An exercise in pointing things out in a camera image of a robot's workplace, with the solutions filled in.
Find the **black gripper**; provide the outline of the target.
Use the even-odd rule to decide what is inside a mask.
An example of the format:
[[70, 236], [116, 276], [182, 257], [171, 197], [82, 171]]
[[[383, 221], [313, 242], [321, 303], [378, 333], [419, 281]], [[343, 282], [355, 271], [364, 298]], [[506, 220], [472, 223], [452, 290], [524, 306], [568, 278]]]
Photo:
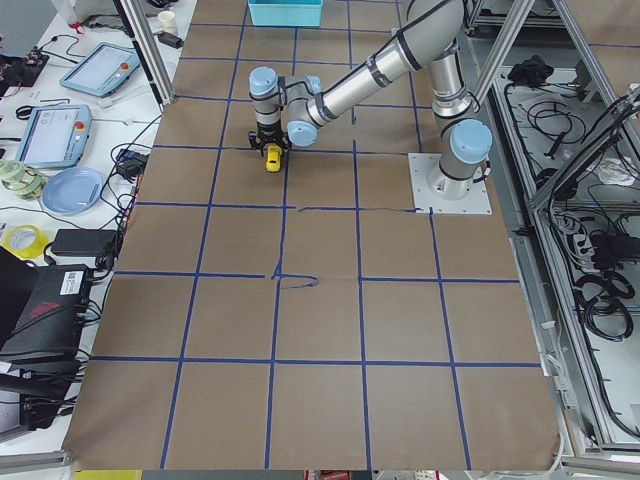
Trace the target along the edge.
[[260, 151], [261, 157], [265, 156], [268, 145], [278, 145], [282, 148], [282, 155], [285, 156], [291, 148], [291, 141], [288, 134], [281, 130], [278, 131], [249, 131], [248, 140], [253, 150]]

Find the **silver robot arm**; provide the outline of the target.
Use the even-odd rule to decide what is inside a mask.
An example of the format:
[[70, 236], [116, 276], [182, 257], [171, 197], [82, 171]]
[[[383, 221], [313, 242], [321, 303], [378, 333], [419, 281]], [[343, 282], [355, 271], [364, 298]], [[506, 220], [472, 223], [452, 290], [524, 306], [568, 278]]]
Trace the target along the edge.
[[457, 0], [407, 2], [405, 24], [326, 89], [315, 76], [284, 77], [270, 67], [254, 69], [249, 75], [256, 118], [256, 128], [248, 134], [252, 149], [310, 146], [321, 127], [406, 73], [427, 69], [443, 147], [427, 183], [444, 200], [464, 198], [478, 181], [475, 174], [488, 158], [493, 136], [477, 119], [479, 101], [462, 75], [457, 34], [463, 19], [464, 6]]

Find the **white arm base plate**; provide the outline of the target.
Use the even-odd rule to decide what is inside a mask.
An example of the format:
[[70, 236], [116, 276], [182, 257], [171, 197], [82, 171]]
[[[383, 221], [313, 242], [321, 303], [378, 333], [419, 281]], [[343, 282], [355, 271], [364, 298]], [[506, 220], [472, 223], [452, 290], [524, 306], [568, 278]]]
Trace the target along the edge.
[[409, 153], [414, 209], [420, 213], [491, 215], [492, 208], [480, 168], [467, 180], [452, 180], [440, 169], [441, 154]]

